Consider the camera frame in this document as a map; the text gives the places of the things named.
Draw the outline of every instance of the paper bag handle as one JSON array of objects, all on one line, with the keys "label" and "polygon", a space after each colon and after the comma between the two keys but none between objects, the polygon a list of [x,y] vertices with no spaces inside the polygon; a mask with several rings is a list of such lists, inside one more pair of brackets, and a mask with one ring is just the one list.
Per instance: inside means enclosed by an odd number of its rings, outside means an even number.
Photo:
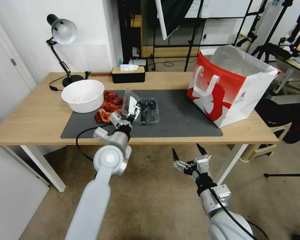
[{"label": "paper bag handle", "polygon": [[203,66],[199,66],[197,68],[196,74],[194,76],[194,86],[193,86],[193,90],[197,93],[199,93],[201,96],[208,96],[210,94],[212,94],[212,90],[214,88],[214,86],[216,85],[217,82],[219,82],[220,77],[217,75],[213,75],[210,83],[208,85],[208,88],[206,91],[203,91],[201,88],[198,87],[197,85],[197,81],[198,81],[198,76],[200,74],[200,71],[202,70],[202,72],[204,71],[204,67]]}]

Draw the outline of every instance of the black tissue box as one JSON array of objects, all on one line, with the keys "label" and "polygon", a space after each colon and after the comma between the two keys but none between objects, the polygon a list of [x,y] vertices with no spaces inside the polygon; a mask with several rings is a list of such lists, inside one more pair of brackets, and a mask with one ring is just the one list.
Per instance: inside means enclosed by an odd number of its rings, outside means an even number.
[{"label": "black tissue box", "polygon": [[114,67],[111,71],[113,83],[134,83],[144,82],[146,72],[143,66],[135,71],[120,71],[120,67]]}]

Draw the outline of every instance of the plastic bowl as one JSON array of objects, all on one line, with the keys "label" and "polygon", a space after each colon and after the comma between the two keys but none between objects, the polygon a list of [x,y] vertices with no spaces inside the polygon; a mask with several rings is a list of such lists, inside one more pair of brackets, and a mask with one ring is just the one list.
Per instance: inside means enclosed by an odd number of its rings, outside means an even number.
[{"label": "plastic bowl", "polygon": [[97,110],[103,104],[104,85],[92,79],[73,82],[66,86],[61,94],[62,99],[77,113],[88,113]]}]

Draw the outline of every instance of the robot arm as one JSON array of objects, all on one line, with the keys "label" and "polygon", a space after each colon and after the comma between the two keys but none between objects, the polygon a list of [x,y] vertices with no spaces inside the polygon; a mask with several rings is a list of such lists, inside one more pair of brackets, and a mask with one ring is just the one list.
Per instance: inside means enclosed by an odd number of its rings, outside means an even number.
[{"label": "robot arm", "polygon": [[[207,154],[204,148],[199,144],[197,144],[197,147],[202,155],[186,163],[180,161],[177,153],[172,149],[173,166],[179,171],[191,175],[192,179],[195,180],[198,186],[197,194],[202,200],[203,210],[210,218],[210,238],[212,240],[256,239],[252,235],[250,225],[241,215],[227,211],[231,192],[227,185],[223,184],[218,186],[213,182],[209,172],[211,154]],[[249,232],[250,235],[242,230],[238,224]]]},{"label": "robot arm", "polygon": [[110,199],[109,181],[111,175],[122,175],[129,157],[131,147],[128,145],[132,123],[140,113],[140,103],[135,102],[129,109],[127,120],[121,119],[117,112],[110,115],[110,121],[116,127],[111,136],[103,128],[98,127],[93,137],[103,142],[93,158],[97,170],[94,180],[85,187],[76,212],[68,229],[66,240],[96,240],[104,214]]}]

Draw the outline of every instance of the desk lamp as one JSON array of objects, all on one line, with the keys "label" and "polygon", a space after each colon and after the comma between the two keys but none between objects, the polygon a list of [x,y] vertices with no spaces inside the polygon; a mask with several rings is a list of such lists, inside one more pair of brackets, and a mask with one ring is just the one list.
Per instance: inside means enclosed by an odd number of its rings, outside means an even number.
[{"label": "desk lamp", "polygon": [[48,44],[48,46],[51,48],[52,52],[58,59],[63,70],[67,73],[67,77],[62,81],[63,86],[66,87],[73,82],[82,80],[83,77],[80,75],[71,75],[70,69],[65,64],[65,62],[61,61],[60,57],[54,50],[53,46],[57,43],[63,45],[72,43],[73,40],[76,38],[78,30],[76,25],[73,22],[67,19],[59,19],[54,14],[49,14],[47,16],[47,21],[51,25],[52,37],[48,39],[46,43]]}]

